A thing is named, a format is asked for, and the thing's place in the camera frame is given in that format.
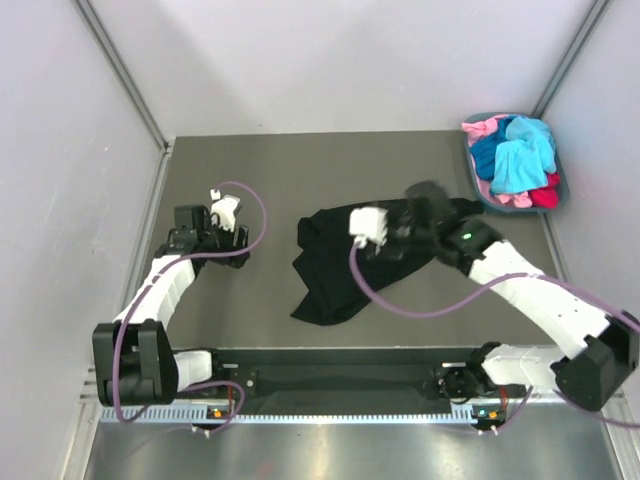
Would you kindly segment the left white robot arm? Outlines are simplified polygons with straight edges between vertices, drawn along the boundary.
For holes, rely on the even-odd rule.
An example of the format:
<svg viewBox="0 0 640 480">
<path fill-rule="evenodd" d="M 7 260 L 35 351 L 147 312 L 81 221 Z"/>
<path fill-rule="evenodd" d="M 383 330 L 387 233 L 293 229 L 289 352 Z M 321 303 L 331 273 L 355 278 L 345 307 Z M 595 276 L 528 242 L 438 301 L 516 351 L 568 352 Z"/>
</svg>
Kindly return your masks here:
<svg viewBox="0 0 640 480">
<path fill-rule="evenodd" d="M 154 253 L 134 299 L 110 323 L 97 325 L 92 347 L 100 402 L 147 406 L 171 403 L 193 386 L 205 396 L 226 387 L 227 374 L 212 351 L 176 351 L 167 326 L 181 297 L 211 261 L 240 268 L 250 257 L 249 229 L 236 223 L 240 200 L 226 195 L 210 207 L 174 209 L 174 227 Z"/>
</svg>

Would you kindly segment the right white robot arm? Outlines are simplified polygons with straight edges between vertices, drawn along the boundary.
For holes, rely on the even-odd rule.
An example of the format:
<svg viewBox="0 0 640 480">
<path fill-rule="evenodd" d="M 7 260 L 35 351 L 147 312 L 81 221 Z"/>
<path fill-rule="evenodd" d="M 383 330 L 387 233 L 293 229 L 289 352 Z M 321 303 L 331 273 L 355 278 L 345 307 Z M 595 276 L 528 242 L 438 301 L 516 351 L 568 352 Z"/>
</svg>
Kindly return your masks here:
<svg viewBox="0 0 640 480">
<path fill-rule="evenodd" d="M 557 389 L 599 411 L 639 366 L 639 322 L 577 287 L 545 274 L 479 215 L 453 204 L 437 183 L 406 190 L 400 207 L 375 222 L 378 253 L 393 259 L 421 250 L 492 291 L 539 327 L 550 348 L 499 343 L 467 370 L 469 388 L 487 396 L 502 384 Z"/>
</svg>

